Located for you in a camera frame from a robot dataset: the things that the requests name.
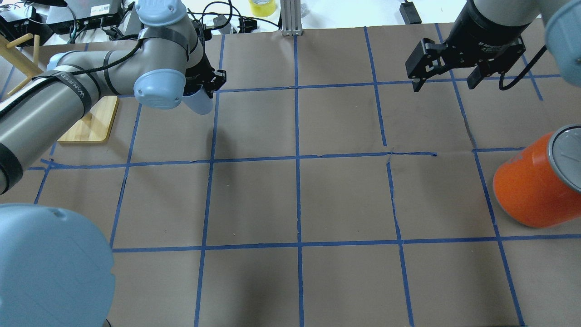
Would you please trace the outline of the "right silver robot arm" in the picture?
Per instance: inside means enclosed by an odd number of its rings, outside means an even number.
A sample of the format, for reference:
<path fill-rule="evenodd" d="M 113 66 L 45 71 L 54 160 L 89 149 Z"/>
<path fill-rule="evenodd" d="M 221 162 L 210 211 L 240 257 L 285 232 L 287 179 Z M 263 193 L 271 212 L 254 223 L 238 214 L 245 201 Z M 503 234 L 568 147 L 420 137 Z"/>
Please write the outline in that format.
<path fill-rule="evenodd" d="M 448 37 L 438 44 L 421 39 L 405 62 L 413 91 L 425 81 L 452 69 L 473 68 L 467 77 L 474 89 L 499 74 L 499 89 L 514 87 L 544 53 L 550 52 L 561 77 L 571 85 L 581 83 L 580 10 L 578 0 L 467 0 Z M 506 73 L 525 52 L 522 33 L 536 17 L 544 24 L 544 45 L 510 83 Z"/>

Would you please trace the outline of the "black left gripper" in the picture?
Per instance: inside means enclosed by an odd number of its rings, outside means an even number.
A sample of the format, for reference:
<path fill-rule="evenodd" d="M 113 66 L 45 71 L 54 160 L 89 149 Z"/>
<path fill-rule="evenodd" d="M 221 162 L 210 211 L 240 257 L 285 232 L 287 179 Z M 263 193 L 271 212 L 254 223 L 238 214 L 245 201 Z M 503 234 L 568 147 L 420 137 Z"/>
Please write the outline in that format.
<path fill-rule="evenodd" d="M 185 70 L 186 84 L 183 96 L 190 96 L 204 89 L 204 93 L 212 99 L 214 93 L 221 89 L 227 81 L 227 72 L 223 69 L 214 70 L 205 54 L 203 45 L 198 45 L 191 56 L 192 65 Z"/>

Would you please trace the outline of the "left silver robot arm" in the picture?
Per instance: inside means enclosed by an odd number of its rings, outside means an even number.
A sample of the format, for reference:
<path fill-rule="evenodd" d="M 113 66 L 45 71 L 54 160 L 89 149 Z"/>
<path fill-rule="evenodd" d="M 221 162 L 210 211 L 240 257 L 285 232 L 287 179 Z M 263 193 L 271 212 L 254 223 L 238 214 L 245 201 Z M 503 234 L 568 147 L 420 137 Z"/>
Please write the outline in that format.
<path fill-rule="evenodd" d="M 104 96 L 198 114 L 226 72 L 205 53 L 211 31 L 180 0 L 138 0 L 143 29 L 132 50 L 67 52 L 1 104 L 1 193 Z M 1 325 L 101 327 L 113 302 L 113 253 L 103 232 L 71 210 L 1 205 Z"/>

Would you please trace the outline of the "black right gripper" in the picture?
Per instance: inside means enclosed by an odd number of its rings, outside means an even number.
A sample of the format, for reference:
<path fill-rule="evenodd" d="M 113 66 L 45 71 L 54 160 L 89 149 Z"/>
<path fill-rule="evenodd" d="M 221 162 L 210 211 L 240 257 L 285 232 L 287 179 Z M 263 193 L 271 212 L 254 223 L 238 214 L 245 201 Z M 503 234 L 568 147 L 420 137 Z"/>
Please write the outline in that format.
<path fill-rule="evenodd" d="M 525 25 L 499 25 L 486 17 L 462 13 L 448 36 L 448 44 L 421 39 L 405 62 L 413 91 L 419 92 L 426 81 L 453 68 L 477 65 L 467 77 L 469 89 L 475 89 L 492 72 L 507 72 L 517 62 L 523 49 L 520 39 Z"/>

